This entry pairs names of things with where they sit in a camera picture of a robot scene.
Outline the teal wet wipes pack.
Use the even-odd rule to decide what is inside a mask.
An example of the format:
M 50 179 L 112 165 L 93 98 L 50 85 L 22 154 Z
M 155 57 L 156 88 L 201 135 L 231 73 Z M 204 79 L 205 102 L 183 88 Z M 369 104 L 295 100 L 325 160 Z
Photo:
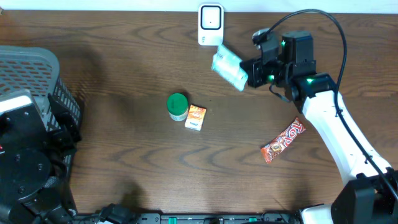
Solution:
M 248 80 L 248 74 L 241 68 L 242 60 L 223 44 L 218 46 L 213 56 L 211 69 L 237 90 L 243 91 Z

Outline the red chocolate bar wrapper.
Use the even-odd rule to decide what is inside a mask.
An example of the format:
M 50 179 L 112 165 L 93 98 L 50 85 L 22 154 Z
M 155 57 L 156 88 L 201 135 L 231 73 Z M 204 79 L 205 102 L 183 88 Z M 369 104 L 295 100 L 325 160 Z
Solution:
M 284 131 L 261 148 L 261 153 L 265 161 L 270 164 L 294 141 L 299 134 L 302 134 L 305 130 L 305 126 L 301 120 L 296 117 Z

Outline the orange small box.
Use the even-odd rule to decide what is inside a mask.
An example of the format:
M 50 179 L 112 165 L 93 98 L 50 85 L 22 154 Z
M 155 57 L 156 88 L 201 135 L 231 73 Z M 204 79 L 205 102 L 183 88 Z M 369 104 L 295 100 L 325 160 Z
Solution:
M 203 126 L 206 109 L 199 106 L 190 105 L 188 115 L 185 121 L 185 127 L 200 131 Z

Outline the green lid jar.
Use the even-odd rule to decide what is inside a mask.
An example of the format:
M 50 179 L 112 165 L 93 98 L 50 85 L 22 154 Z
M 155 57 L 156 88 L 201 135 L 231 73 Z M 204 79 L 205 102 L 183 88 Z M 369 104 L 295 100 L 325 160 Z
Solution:
M 167 111 L 174 121 L 183 121 L 188 116 L 188 100 L 181 93 L 171 94 L 167 99 Z

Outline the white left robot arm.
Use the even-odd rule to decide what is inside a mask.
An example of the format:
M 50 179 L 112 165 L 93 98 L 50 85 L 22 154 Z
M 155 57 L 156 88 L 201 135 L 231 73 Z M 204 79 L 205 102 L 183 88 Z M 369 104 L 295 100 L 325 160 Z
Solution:
M 47 131 L 34 97 L 19 90 L 1 97 L 1 223 L 72 223 L 76 206 L 65 157 L 80 132 L 53 96 L 58 130 Z

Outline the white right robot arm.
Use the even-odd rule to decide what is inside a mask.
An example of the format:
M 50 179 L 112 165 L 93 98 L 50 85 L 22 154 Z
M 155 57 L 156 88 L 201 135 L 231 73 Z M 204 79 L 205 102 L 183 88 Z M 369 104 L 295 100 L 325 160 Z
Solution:
M 281 98 L 293 102 L 318 131 L 343 181 L 333 203 L 302 209 L 301 223 L 397 223 L 397 171 L 353 121 L 331 76 L 316 71 L 311 34 L 292 31 L 278 37 L 263 29 L 252 40 L 261 56 L 240 64 L 248 85 L 285 90 Z

